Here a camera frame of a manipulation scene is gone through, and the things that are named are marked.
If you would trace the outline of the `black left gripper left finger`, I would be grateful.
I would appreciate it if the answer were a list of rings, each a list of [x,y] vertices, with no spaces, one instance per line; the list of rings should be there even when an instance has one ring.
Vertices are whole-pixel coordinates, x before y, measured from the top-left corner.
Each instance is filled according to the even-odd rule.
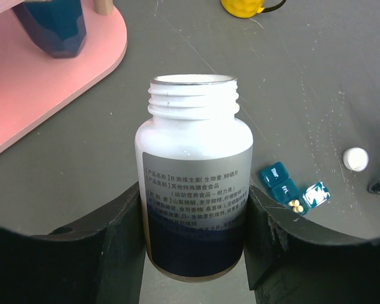
[[[134,184],[47,235],[0,227],[0,303],[137,303],[144,258]]]

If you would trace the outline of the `white bottle cap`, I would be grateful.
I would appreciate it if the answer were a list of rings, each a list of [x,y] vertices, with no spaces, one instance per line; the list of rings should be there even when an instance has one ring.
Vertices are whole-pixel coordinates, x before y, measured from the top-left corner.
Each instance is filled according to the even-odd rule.
[[[369,155],[362,148],[349,148],[343,153],[343,164],[348,170],[362,172],[367,168],[368,163]]]

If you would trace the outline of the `teal pill organizer box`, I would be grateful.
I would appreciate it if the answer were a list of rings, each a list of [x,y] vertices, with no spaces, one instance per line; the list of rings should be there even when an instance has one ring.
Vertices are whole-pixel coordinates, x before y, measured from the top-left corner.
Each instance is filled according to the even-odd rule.
[[[282,162],[276,162],[263,168],[257,176],[268,195],[292,212],[293,207],[289,206],[288,203],[292,200],[299,200],[304,211],[297,213],[298,215],[306,215],[310,210],[317,208],[331,197],[328,188],[321,181],[303,191],[300,190],[290,178],[289,172]]]

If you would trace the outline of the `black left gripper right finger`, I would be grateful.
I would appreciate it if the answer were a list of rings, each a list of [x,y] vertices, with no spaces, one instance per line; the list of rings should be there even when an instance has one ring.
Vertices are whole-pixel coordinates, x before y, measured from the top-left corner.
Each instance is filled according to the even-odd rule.
[[[328,229],[256,186],[246,224],[244,258],[257,303],[380,303],[380,237]]]

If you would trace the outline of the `white pill bottle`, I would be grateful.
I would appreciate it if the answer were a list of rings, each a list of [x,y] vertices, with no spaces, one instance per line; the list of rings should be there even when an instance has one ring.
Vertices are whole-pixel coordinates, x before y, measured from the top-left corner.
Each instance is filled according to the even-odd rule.
[[[243,252],[253,134],[236,118],[237,80],[164,75],[151,80],[151,118],[135,136],[146,250],[163,274],[205,282]]]

